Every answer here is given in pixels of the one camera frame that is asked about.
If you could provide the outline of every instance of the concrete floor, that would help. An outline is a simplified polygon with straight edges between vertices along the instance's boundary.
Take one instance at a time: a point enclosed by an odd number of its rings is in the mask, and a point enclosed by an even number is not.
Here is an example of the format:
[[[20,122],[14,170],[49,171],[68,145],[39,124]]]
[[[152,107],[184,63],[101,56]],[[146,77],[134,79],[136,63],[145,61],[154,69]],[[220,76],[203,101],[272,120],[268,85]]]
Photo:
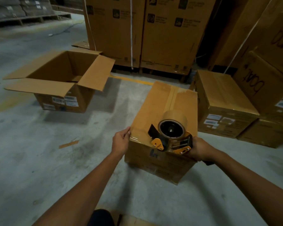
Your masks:
[[[0,225],[31,225],[96,167],[110,152],[114,133],[131,124],[151,88],[109,78],[84,114],[44,111],[33,95],[3,89],[12,81],[2,80],[9,72],[86,37],[77,15],[72,21],[0,32]],[[161,77],[118,75],[189,87]],[[199,136],[283,188],[283,146],[271,149]],[[72,140],[80,141],[58,149]],[[204,163],[197,163],[175,186],[122,160],[99,204],[158,225],[265,225],[233,182],[215,165]]]

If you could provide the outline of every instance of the person's left hand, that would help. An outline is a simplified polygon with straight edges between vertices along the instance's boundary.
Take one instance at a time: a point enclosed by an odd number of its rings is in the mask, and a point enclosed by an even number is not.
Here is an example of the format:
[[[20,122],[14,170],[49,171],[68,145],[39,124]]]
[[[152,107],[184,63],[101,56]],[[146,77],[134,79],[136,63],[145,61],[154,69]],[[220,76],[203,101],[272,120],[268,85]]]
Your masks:
[[[115,133],[112,139],[111,153],[119,157],[123,157],[123,155],[128,150],[130,135],[131,135],[130,126],[122,131]]]

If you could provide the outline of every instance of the forearm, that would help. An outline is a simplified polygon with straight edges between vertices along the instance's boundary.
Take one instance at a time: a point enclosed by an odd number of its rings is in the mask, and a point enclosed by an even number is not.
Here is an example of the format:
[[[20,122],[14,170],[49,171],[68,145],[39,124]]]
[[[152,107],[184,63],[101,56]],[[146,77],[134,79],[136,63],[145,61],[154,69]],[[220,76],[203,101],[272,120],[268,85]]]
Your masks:
[[[86,225],[121,157],[108,155],[34,224]]]
[[[283,189],[217,151],[215,164],[243,192],[268,225],[283,225]]]

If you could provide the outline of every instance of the hand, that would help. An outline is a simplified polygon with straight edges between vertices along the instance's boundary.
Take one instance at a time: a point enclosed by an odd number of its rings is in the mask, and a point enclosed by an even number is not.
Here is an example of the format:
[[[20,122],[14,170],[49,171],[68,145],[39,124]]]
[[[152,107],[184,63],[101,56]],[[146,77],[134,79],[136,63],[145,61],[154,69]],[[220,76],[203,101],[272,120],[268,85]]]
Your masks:
[[[193,137],[193,147],[186,154],[187,157],[192,158],[196,161],[211,161],[214,162],[215,154],[219,150],[212,147],[206,141],[199,137]]]
[[[112,139],[111,153],[122,158],[128,150],[130,135],[130,127],[115,133]]]

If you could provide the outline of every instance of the dark pants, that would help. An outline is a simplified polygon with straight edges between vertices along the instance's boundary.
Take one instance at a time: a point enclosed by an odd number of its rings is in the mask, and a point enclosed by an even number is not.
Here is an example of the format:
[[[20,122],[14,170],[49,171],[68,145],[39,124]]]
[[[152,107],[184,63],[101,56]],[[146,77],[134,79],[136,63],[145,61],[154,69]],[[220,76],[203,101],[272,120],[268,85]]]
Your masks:
[[[87,226],[115,226],[110,212],[105,209],[95,210]]]

